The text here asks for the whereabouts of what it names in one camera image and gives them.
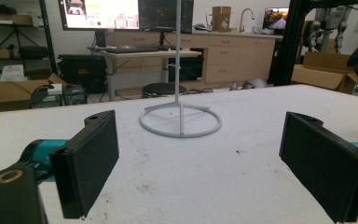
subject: paper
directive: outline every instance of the paper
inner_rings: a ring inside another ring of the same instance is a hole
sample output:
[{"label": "paper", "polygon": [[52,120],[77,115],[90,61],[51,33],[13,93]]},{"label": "paper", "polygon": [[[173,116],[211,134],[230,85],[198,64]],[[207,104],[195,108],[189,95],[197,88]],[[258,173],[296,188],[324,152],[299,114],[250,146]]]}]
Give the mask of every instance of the paper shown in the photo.
[{"label": "paper", "polygon": [[25,81],[24,67],[22,64],[4,66],[2,81]]}]

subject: white stand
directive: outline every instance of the white stand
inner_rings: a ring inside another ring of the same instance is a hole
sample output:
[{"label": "white stand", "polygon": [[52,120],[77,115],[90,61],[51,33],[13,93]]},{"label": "white stand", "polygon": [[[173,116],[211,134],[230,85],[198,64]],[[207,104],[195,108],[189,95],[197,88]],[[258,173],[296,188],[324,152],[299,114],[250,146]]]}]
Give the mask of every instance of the white stand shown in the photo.
[{"label": "white stand", "polygon": [[[203,135],[207,135],[210,133],[214,133],[217,130],[219,130],[222,126],[222,120],[220,117],[214,113],[212,110],[209,109],[209,107],[206,106],[197,106],[197,105],[184,105],[182,102],[179,101],[179,70],[180,70],[180,31],[181,31],[181,0],[176,1],[176,58],[175,58],[175,102],[167,103],[163,105],[155,105],[155,106],[149,106],[145,108],[145,112],[142,113],[139,121],[141,125],[147,129],[149,132],[157,133],[164,136],[169,137],[177,137],[177,138],[188,138],[188,137],[200,137]],[[147,124],[145,124],[145,117],[154,110],[159,110],[162,108],[167,107],[178,107],[179,109],[179,122],[180,122],[180,130],[179,133],[169,133],[169,132],[163,132],[159,131],[156,128],[153,128]],[[213,115],[217,119],[216,125],[209,130],[202,131],[199,133],[185,133],[185,121],[184,121],[184,108],[191,108],[200,110],[204,113],[209,113]]]}]

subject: black box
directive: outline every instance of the black box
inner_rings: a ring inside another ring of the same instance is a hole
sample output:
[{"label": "black box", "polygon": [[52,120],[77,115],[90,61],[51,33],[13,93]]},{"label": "black box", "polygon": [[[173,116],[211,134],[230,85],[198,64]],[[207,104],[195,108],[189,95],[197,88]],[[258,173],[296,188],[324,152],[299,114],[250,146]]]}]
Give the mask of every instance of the black box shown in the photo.
[{"label": "black box", "polygon": [[45,108],[62,105],[61,95],[49,95],[48,87],[39,87],[31,95],[30,108]]},{"label": "black box", "polygon": [[102,55],[59,55],[62,78],[71,84],[80,84],[86,93],[105,92],[106,61]]},{"label": "black box", "polygon": [[65,105],[86,105],[87,97],[80,85],[63,88],[63,101]]}]

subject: computer keyboard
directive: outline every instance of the computer keyboard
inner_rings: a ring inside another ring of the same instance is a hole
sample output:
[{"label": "computer keyboard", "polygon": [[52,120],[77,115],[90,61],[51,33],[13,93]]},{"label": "computer keyboard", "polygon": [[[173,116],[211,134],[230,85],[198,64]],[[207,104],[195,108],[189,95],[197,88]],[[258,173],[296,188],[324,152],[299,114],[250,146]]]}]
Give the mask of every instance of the computer keyboard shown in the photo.
[{"label": "computer keyboard", "polygon": [[121,53],[141,53],[141,52],[154,52],[158,51],[158,49],[152,49],[152,48],[139,48],[139,49],[105,49],[108,53],[115,53],[115,54],[121,54]]},{"label": "computer keyboard", "polygon": [[158,49],[158,50],[176,50],[175,45],[138,45],[136,49]]}]

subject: cabinet drawer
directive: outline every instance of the cabinet drawer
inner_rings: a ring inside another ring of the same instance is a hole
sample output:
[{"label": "cabinet drawer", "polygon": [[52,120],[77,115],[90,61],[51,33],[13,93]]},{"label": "cabinet drawer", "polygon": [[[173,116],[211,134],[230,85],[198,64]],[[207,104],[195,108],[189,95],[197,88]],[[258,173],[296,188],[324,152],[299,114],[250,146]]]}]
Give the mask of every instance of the cabinet drawer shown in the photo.
[{"label": "cabinet drawer", "polygon": [[154,32],[115,31],[113,38],[108,38],[108,44],[113,46],[153,45],[158,41],[159,33]]},{"label": "cabinet drawer", "polygon": [[240,51],[236,47],[209,47],[207,64],[237,64]]},{"label": "cabinet drawer", "polygon": [[155,59],[116,59],[113,60],[113,68],[123,67],[149,67],[149,66],[160,66],[161,67],[162,61],[159,58]]},{"label": "cabinet drawer", "polygon": [[[176,45],[176,34],[168,34],[165,39],[168,43]],[[206,49],[208,47],[208,35],[189,35],[182,34],[180,35],[180,46],[182,48],[197,48],[197,49]]]},{"label": "cabinet drawer", "polygon": [[161,73],[161,66],[150,66],[150,67],[122,67],[118,68],[116,74],[130,74],[130,73],[148,73],[156,72]]},{"label": "cabinet drawer", "polygon": [[205,83],[234,81],[237,73],[238,66],[236,64],[208,65]]},{"label": "cabinet drawer", "polygon": [[228,35],[210,35],[209,45],[212,46],[240,46],[242,37]]},{"label": "cabinet drawer", "polygon": [[241,41],[241,45],[245,49],[250,49],[250,48],[273,49],[275,46],[275,39],[245,37]]}]

